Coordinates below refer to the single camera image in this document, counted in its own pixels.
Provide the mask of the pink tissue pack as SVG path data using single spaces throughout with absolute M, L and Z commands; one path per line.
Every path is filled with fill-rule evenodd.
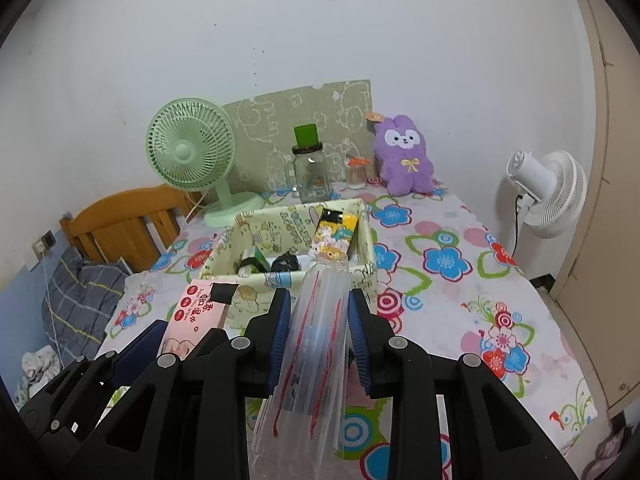
M 210 285 L 229 281 L 194 280 L 169 315 L 158 354 L 172 353 L 184 360 L 212 328 L 223 328 L 230 304 L 209 301 Z

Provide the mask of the black plastic bag roll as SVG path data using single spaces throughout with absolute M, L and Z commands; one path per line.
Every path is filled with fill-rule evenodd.
M 270 264 L 270 271 L 274 273 L 296 272 L 300 269 L 300 264 L 296 255 L 286 252 L 275 258 Z

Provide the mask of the clear plastic bag pack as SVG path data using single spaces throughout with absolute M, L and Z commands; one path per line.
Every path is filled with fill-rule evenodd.
M 342 450 L 346 400 L 346 260 L 318 259 L 292 312 L 280 379 L 257 417 L 250 446 L 253 479 L 331 479 Z

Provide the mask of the yellow cartoon snack packet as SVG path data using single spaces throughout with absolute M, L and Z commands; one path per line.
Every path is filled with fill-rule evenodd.
M 308 255 L 331 261 L 346 260 L 357 226 L 356 214 L 323 208 Z

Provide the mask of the green white small box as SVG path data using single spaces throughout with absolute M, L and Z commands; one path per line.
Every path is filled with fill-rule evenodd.
M 268 273 L 269 271 L 270 263 L 257 246 L 243 250 L 238 269 L 238 275 L 241 278 L 247 278 L 254 273 Z

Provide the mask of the white crumpled cloth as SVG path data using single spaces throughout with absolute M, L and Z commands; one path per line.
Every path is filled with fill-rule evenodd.
M 60 358 L 51 346 L 36 352 L 25 352 L 22 356 L 22 382 L 18 385 L 17 399 L 27 401 L 35 396 L 56 375 L 60 374 Z

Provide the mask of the yellow cartoon fabric storage box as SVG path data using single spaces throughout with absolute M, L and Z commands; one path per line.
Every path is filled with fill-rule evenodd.
M 371 312 L 378 301 L 378 269 L 366 204 L 360 198 L 331 200 L 329 203 L 281 205 L 238 214 L 231 226 L 214 243 L 200 278 L 214 282 L 235 283 L 238 288 L 228 307 L 224 326 L 245 330 L 248 321 L 265 313 L 273 291 L 287 288 L 298 296 L 306 270 L 312 261 L 309 249 L 324 208 L 356 214 L 358 223 L 350 242 L 348 258 L 352 286 L 363 290 Z M 277 273 L 254 273 L 246 278 L 238 274 L 243 252 L 258 248 L 272 261 L 290 252 L 296 255 L 300 269 Z

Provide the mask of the grey plaid pillow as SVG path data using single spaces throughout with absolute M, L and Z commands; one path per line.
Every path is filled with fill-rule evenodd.
M 44 333 L 63 366 L 98 354 L 127 276 L 121 263 L 96 263 L 73 247 L 63 252 L 41 307 Z

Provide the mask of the wooden headboard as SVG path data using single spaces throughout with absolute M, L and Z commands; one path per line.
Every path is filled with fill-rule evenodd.
M 113 194 L 60 220 L 66 240 L 96 263 L 124 260 L 134 272 L 151 269 L 180 234 L 178 217 L 190 214 L 199 192 L 163 184 Z

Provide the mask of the glass mason jar mug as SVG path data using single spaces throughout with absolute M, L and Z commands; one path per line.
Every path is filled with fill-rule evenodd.
M 331 185 L 326 170 L 326 158 L 323 145 L 292 148 L 293 171 L 296 180 L 296 190 L 303 203 L 325 202 L 330 198 Z

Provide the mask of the green desk fan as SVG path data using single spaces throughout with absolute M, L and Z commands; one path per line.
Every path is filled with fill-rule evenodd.
M 216 192 L 216 202 L 204 207 L 204 223 L 214 229 L 230 226 L 238 214 L 264 206 L 255 192 L 230 190 L 235 148 L 226 111 L 200 98 L 165 104 L 151 119 L 145 136 L 146 157 L 166 184 L 187 193 Z

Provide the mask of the beige door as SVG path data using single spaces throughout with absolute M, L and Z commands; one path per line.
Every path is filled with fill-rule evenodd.
M 577 0 L 594 75 L 585 207 L 551 296 L 620 414 L 639 396 L 639 52 L 605 0 Z

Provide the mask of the green plastic cup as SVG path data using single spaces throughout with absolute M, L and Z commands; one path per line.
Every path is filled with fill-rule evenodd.
M 320 144 L 316 124 L 300 125 L 294 128 L 296 148 L 306 150 Z

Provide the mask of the cotton swab jar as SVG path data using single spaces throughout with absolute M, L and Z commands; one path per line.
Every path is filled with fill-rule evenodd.
M 348 154 L 345 159 L 345 177 L 348 188 L 359 190 L 367 185 L 369 159 Z

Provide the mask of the purple plush bunny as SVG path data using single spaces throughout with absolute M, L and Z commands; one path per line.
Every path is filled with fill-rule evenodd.
M 376 122 L 373 151 L 378 174 L 391 196 L 434 191 L 434 165 L 427 157 L 424 135 L 408 116 L 385 117 Z

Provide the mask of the white standing fan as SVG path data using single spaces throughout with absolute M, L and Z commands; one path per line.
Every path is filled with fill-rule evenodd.
M 518 188 L 516 232 L 523 226 L 539 238 L 553 238 L 574 226 L 585 205 L 587 178 L 582 165 L 567 151 L 542 159 L 518 150 L 506 165 L 506 175 Z

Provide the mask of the wall power socket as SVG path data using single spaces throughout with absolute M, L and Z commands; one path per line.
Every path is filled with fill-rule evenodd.
M 51 231 L 47 231 L 32 244 L 32 250 L 38 259 L 42 259 L 55 244 L 56 238 L 54 234 Z

